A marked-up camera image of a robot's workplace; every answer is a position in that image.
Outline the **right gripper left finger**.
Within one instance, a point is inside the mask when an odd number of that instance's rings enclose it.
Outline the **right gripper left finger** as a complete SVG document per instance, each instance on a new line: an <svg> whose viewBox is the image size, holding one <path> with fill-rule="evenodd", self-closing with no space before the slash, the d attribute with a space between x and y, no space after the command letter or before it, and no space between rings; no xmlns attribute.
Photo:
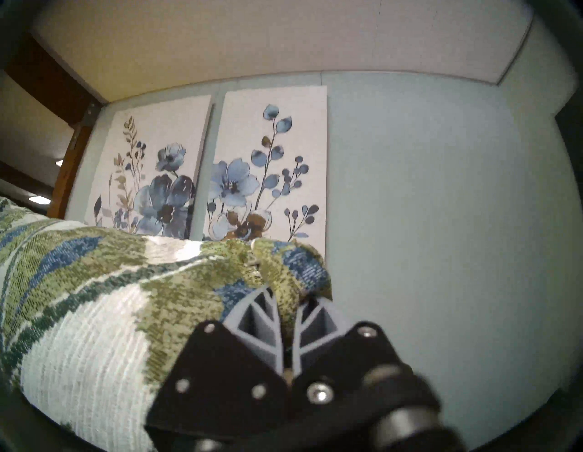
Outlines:
<svg viewBox="0 0 583 452"><path fill-rule="evenodd" d="M237 440L287 417L284 348L275 294L245 295L224 321L189 336L146 416L151 440Z"/></svg>

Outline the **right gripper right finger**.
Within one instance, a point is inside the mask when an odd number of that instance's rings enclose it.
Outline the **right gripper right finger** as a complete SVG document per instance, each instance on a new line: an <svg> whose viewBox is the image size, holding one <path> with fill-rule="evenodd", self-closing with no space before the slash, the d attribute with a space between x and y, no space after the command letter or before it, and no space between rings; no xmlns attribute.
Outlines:
<svg viewBox="0 0 583 452"><path fill-rule="evenodd" d="M349 322L323 297L310 297L298 308L291 369L292 411L314 411L363 385L413 374L379 325Z"/></svg>

